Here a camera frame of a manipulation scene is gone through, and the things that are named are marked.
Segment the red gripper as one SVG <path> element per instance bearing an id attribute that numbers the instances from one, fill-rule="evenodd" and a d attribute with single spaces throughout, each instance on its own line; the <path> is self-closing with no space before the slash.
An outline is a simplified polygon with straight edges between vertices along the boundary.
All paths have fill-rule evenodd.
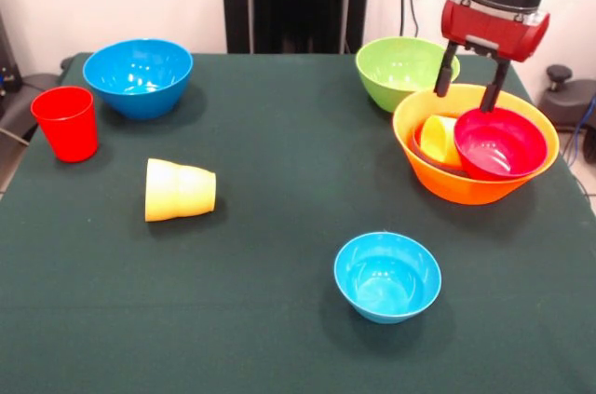
<path id="1" fill-rule="evenodd" d="M 531 57 L 549 27 L 548 12 L 510 12 L 488 7 L 473 0 L 446 0 L 441 14 L 441 32 L 449 40 L 443 53 L 434 93 L 445 97 L 454 77 L 453 62 L 458 45 L 494 53 L 496 71 L 485 88 L 480 110 L 494 110 L 507 77 L 510 61 Z"/>

